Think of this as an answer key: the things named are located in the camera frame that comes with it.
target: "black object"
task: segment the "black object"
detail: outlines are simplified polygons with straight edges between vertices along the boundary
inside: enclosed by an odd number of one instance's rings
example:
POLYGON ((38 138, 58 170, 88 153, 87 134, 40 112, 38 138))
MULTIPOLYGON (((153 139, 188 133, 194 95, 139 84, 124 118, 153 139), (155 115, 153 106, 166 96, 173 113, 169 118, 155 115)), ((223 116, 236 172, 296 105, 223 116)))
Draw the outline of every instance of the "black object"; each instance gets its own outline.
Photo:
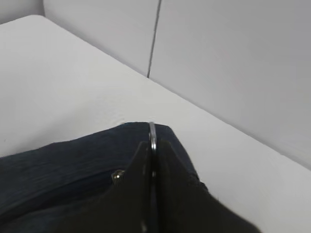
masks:
POLYGON ((0 232, 259 232, 209 194, 169 127, 156 131, 156 157, 148 124, 127 123, 1 158, 0 232))

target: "dark blue fabric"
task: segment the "dark blue fabric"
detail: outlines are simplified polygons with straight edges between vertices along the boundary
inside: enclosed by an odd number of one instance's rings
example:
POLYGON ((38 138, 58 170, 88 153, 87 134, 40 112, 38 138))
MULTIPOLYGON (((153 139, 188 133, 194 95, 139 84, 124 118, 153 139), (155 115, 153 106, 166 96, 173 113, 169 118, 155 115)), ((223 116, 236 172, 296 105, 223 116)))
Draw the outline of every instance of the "dark blue fabric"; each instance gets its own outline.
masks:
MULTIPOLYGON (((156 125, 156 132, 158 138, 171 143, 187 170, 196 175, 173 131, 156 125)), ((73 141, 0 158, 0 219, 6 212, 42 194, 105 171, 125 169, 139 143, 148 140, 148 123, 126 123, 73 141)), ((80 203, 83 201, 29 213, 0 226, 0 232, 52 232, 55 223, 74 212, 80 203)))

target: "white wall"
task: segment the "white wall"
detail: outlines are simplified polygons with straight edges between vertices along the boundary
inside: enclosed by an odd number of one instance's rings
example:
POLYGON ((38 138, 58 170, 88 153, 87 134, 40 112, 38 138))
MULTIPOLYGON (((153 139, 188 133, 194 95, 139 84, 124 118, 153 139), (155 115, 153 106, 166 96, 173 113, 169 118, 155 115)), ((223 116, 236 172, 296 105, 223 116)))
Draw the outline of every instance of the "white wall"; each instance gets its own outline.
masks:
POLYGON ((309 0, 163 0, 151 78, 311 168, 310 12, 309 0))
POLYGON ((46 17, 144 76, 158 0, 44 0, 46 17))
POLYGON ((0 0, 0 24, 28 15, 44 15, 43 0, 0 0))

